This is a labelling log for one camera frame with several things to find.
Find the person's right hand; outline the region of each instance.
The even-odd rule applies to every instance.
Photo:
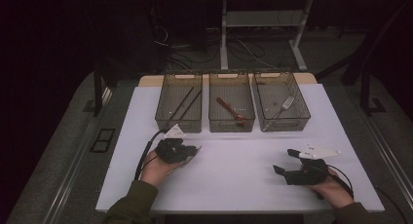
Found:
[[[338,174],[331,168],[328,169],[328,172],[338,176]],[[332,208],[341,208],[355,202],[346,189],[330,176],[328,176],[322,183],[307,185],[305,187],[322,195],[324,199],[330,203]]]

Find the fork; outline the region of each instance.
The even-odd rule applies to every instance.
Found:
[[[281,114],[281,112],[287,110],[287,109],[291,106],[291,104],[292,104],[293,101],[294,101],[294,96],[292,96],[292,95],[289,96],[289,97],[286,99],[286,101],[283,103],[282,109],[281,109],[279,112],[277,112],[277,114],[273,117],[273,119],[271,120],[271,122],[270,122],[269,124],[267,124],[267,125],[262,129],[262,131],[266,131],[266,130],[274,123],[274,121],[276,121],[277,117],[279,117],[279,115]]]

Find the dark green sleeve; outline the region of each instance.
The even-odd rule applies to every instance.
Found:
[[[149,210],[158,189],[149,183],[133,181],[128,194],[107,210],[103,223],[151,223]]]
[[[377,224],[374,217],[360,203],[354,203],[333,211],[341,224]]]

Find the white table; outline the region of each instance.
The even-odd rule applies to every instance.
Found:
[[[322,85],[300,85],[312,118],[303,131],[262,132],[258,120],[249,133],[212,133],[207,120],[208,88],[203,90],[203,131],[189,133],[185,145],[203,146],[186,167],[172,173],[160,188],[153,214],[305,213],[329,210],[308,189],[286,185],[273,165],[300,168],[289,148],[308,143],[342,151],[325,161],[351,179],[356,201],[369,211],[384,210],[346,136]],[[137,87],[107,171],[96,209],[106,211],[124,197],[146,143],[158,131],[155,112],[161,87]],[[155,148],[161,135],[154,141]]]

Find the dark background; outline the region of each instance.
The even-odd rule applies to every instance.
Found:
[[[315,0],[309,29],[329,25],[368,28],[387,0]],[[282,4],[286,9],[292,5]],[[219,2],[164,3],[163,20],[150,4],[84,6],[79,0],[0,0],[1,132],[0,223],[7,220],[78,86],[98,61],[108,86],[162,70],[152,39],[153,23],[203,45],[206,27],[220,27]],[[268,1],[233,2],[234,10],[273,8]],[[373,56],[375,74],[413,119],[411,69],[412,4],[400,15]],[[357,14],[362,9],[366,15]],[[191,28],[192,34],[185,33]],[[398,49],[387,50],[391,46]]]

